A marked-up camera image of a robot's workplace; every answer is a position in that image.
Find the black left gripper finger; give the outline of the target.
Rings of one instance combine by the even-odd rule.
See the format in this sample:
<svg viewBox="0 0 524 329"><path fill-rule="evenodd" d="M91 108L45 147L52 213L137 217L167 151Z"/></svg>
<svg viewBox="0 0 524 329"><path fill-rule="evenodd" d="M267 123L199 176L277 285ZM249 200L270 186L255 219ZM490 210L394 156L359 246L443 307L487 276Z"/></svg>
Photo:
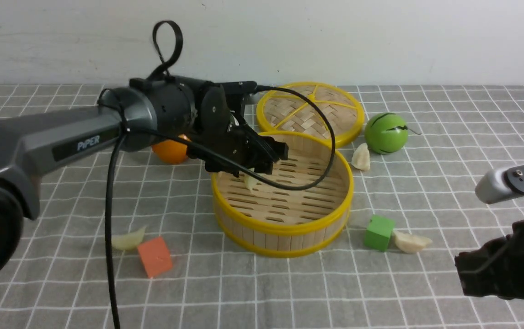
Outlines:
<svg viewBox="0 0 524 329"><path fill-rule="evenodd" d="M274 168L272 158L266 156L251 156L249 158L249 169L256 174L271 175Z"/></svg>
<svg viewBox="0 0 524 329"><path fill-rule="evenodd" d="M258 136L258 147L271 161L287 160L289 158L289 146L273 137Z"/></svg>

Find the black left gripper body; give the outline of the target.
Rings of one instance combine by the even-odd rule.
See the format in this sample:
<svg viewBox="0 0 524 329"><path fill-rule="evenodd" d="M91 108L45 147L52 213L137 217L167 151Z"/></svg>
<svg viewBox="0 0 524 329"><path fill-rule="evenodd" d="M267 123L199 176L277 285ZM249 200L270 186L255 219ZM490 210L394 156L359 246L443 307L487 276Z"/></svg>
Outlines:
<svg viewBox="0 0 524 329"><path fill-rule="evenodd" d="M239 176L239 166L250 170L251 156L265 156L258 147L258 133L243 116L245 99L254 93L256 83L189 80L187 85L197 109L197 118L187 137L202 146L201 149L189 146L187 156L202 160L209 173L223 171Z"/></svg>

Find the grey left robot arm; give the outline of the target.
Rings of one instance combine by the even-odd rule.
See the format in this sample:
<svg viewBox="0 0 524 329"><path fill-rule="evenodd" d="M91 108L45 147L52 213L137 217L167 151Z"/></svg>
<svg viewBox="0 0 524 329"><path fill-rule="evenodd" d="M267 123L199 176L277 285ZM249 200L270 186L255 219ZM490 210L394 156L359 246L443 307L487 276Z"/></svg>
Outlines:
<svg viewBox="0 0 524 329"><path fill-rule="evenodd" d="M253 170L271 174L287 159L288 146L258 137L238 115L253 81L214 83L182 76L131 79L104 91L95 106L0 119L0 270L19 245L24 219L41 212L41 179L116 144L129 128L122 151L136 152L185 135L205 149Z"/></svg>

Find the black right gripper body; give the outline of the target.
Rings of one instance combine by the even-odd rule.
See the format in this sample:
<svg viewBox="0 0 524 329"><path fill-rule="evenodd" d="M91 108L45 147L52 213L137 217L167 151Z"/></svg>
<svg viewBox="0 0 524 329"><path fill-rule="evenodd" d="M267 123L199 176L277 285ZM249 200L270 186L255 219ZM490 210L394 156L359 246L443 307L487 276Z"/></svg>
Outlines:
<svg viewBox="0 0 524 329"><path fill-rule="evenodd" d="M524 220L512 233L454 257L463 294L524 300Z"/></svg>

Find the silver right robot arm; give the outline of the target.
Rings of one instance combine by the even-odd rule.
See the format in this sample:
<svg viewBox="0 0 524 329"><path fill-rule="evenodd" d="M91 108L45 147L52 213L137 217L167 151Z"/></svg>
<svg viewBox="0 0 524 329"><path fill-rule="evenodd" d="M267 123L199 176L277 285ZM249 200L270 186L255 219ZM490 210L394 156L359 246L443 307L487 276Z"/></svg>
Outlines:
<svg viewBox="0 0 524 329"><path fill-rule="evenodd" d="M488 171L477 183L477 198L496 204L524 196L524 165ZM524 219L512 233L454 258L465 296L524 300Z"/></svg>

